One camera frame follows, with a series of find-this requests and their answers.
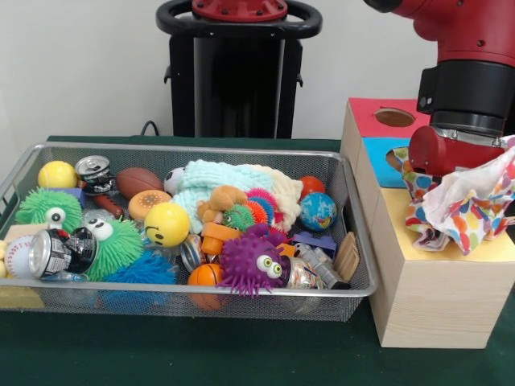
googly eye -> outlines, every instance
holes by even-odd
[[[62,229],[63,222],[66,220],[66,212],[60,207],[51,207],[45,214],[50,228]]]
[[[268,255],[261,255],[256,260],[256,266],[257,269],[259,269],[262,272],[266,272],[269,267],[272,266],[274,261],[272,261],[272,258]]]
[[[266,276],[268,276],[270,279],[277,279],[278,277],[281,277],[282,268],[279,263],[273,263],[267,270],[266,270]]]
[[[99,219],[90,220],[86,225],[86,228],[95,236],[98,241],[107,240],[113,234],[113,227],[111,224],[105,223]]]

metal basket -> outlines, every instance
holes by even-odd
[[[336,153],[47,142],[27,150],[0,186],[0,236],[4,237],[14,223],[14,213],[20,200],[36,187],[39,169],[46,162],[62,160],[75,165],[81,158],[92,154],[106,156],[111,161],[114,174],[127,167],[140,166],[152,170],[161,179],[170,170],[196,159],[233,165],[261,164],[279,169],[293,179],[304,175],[316,176],[326,184],[340,214],[327,234],[338,244],[347,231],[356,235],[360,264],[351,281],[351,289],[274,289],[271,293],[262,290],[259,297],[251,299],[231,294],[226,288],[185,285],[187,271],[180,266],[177,285],[0,279],[0,309],[347,321],[361,299],[377,288],[373,249],[351,167],[347,159]],[[127,202],[120,199],[120,204],[126,205]],[[295,226],[292,232],[299,230]],[[37,302],[33,302],[33,297],[39,298]],[[219,310],[203,310],[192,301],[193,297],[215,299],[223,306]],[[20,302],[18,305],[16,302],[2,305],[2,299],[8,298],[19,298]]]

smiley face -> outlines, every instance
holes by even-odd
[[[150,240],[165,248],[175,247],[186,239],[190,220],[186,211],[176,203],[159,203],[145,218],[145,233]]]

tennis ball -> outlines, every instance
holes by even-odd
[[[69,163],[52,161],[39,171],[38,184],[40,187],[72,188],[77,186],[77,175]]]

small basketball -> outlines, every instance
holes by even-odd
[[[197,267],[187,280],[189,285],[212,285],[222,281],[222,269],[218,264],[204,264]],[[202,310],[220,310],[224,302],[216,294],[189,294],[190,299]]]

